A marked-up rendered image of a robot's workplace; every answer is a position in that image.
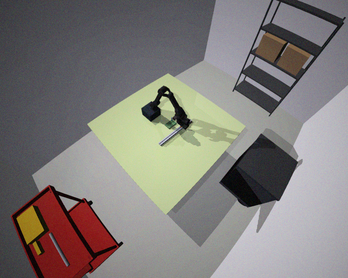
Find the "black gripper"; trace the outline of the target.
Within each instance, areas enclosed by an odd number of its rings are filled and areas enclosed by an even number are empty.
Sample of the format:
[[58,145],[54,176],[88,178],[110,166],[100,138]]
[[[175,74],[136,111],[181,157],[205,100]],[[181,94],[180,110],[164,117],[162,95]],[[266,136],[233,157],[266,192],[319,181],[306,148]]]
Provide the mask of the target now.
[[[175,121],[175,120],[177,120],[177,116],[173,116],[173,120]],[[177,123],[181,126],[181,127],[183,127],[185,130],[189,127],[189,124],[188,125],[186,125],[186,124],[184,124],[182,121],[178,121],[177,120]]]

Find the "green rectangular tray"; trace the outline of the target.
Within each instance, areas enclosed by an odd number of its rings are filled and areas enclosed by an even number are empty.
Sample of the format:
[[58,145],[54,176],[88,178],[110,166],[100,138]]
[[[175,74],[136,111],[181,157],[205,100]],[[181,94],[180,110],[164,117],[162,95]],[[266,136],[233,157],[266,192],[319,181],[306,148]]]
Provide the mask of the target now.
[[165,124],[165,126],[168,128],[168,129],[170,129],[171,127],[173,127],[175,124],[177,124],[174,120],[170,120],[169,122],[167,122],[166,124]]

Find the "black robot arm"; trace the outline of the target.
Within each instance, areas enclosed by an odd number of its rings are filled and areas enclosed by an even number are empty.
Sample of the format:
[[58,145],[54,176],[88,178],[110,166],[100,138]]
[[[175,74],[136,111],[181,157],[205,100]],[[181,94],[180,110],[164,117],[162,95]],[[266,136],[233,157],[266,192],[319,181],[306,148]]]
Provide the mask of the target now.
[[[165,94],[166,91],[168,91],[169,94]],[[187,118],[187,114],[184,112],[183,108],[179,106],[173,93],[166,86],[162,86],[158,90],[158,95],[157,95],[156,99],[150,104],[150,106],[151,106],[150,109],[153,110],[154,112],[158,109],[157,106],[160,104],[160,99],[162,98],[162,96],[169,98],[169,100],[171,101],[171,103],[175,109],[175,116],[177,116],[177,120],[182,121],[183,123],[188,125],[190,122],[190,119]]]

